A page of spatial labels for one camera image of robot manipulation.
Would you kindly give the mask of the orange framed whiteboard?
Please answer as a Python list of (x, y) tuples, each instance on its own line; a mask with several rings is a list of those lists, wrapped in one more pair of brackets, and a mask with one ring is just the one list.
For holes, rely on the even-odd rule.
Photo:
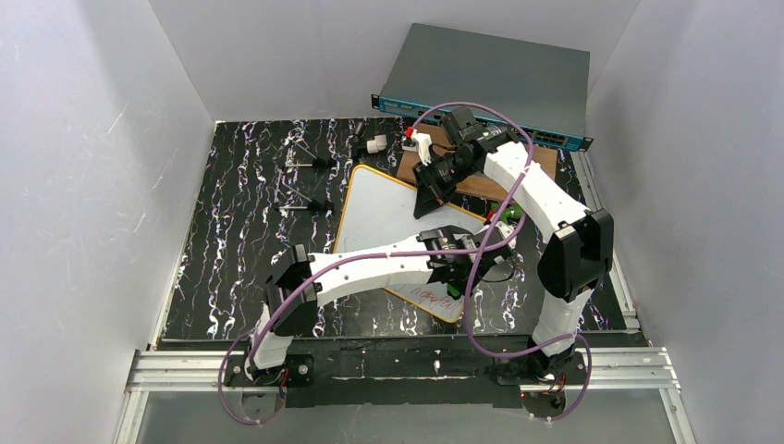
[[(333, 251), (353, 252), (387, 245), (449, 225), (475, 233), (484, 224), (483, 217), (451, 203), (417, 219), (413, 216), (415, 198), (416, 189), (411, 185), (366, 165), (354, 167)], [(463, 300), (449, 296), (444, 283), (397, 284), (381, 291), (448, 323), (461, 319)]]

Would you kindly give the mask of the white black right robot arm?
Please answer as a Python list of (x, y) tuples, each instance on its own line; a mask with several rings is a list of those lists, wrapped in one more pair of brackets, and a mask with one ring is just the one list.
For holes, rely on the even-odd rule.
[(537, 274), (545, 299), (529, 338), (518, 352), (495, 352), (511, 376), (543, 377), (558, 372), (571, 358), (578, 320), (596, 287), (613, 264), (614, 219), (605, 209), (591, 210), (571, 198), (533, 161), (533, 138), (518, 124), (484, 124), (473, 112), (477, 104), (450, 102), (438, 125), (452, 150), (436, 154), (430, 135), (415, 125), (405, 131), (406, 144), (418, 151), (413, 167), (421, 218), (443, 206), (459, 183), (481, 173), (507, 193), (537, 226), (545, 249)]

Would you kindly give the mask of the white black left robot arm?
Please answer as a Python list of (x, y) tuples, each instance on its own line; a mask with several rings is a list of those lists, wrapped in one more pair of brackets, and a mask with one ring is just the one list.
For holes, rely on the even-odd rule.
[(509, 243), (477, 257), (474, 250), (482, 239), (495, 244), (512, 232), (506, 223), (476, 233), (443, 226), (355, 252), (307, 253), (301, 244), (291, 247), (263, 284), (263, 313), (251, 335), (247, 373), (282, 366), (293, 338), (315, 325), (319, 308), (342, 297), (399, 285), (437, 285), (458, 299), (471, 269), (482, 278), (509, 259), (514, 248)]

